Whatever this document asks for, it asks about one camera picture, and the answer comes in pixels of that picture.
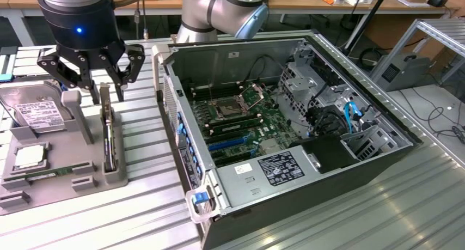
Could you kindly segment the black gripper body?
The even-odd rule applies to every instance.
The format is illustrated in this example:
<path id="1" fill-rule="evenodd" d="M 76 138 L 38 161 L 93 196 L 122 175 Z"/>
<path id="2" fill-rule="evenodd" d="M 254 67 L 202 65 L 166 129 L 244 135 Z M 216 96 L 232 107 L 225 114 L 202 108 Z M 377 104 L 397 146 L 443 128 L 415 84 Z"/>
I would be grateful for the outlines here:
<path id="1" fill-rule="evenodd" d="M 117 31 L 113 0 L 98 0 L 81 7 L 65 7 L 37 0 L 50 26 L 61 58 L 82 67 L 104 69 L 114 66 L 125 52 Z"/>

